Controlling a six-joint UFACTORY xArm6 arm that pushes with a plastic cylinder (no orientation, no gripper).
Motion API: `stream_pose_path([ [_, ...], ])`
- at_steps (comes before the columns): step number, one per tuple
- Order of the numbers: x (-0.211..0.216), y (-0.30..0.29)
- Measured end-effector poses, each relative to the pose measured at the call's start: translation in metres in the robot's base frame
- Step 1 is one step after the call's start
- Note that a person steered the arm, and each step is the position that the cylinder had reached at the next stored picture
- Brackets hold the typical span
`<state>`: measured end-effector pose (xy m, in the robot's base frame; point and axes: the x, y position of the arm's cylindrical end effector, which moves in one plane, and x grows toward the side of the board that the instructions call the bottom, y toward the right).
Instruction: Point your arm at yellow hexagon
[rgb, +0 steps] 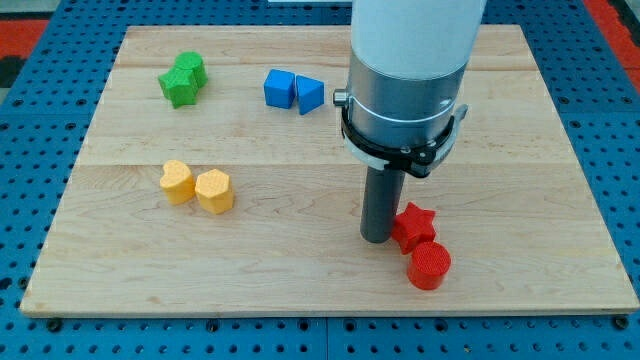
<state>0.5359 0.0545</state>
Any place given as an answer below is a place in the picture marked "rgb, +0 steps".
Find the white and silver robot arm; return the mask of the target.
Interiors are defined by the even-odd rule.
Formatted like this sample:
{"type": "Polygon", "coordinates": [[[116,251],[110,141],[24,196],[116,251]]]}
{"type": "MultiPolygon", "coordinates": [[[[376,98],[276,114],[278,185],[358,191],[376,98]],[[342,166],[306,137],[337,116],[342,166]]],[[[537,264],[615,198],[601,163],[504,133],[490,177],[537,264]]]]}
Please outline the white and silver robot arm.
{"type": "Polygon", "coordinates": [[[427,177],[467,108],[456,100],[486,0],[354,0],[347,85],[334,92],[349,151],[427,177]]]}

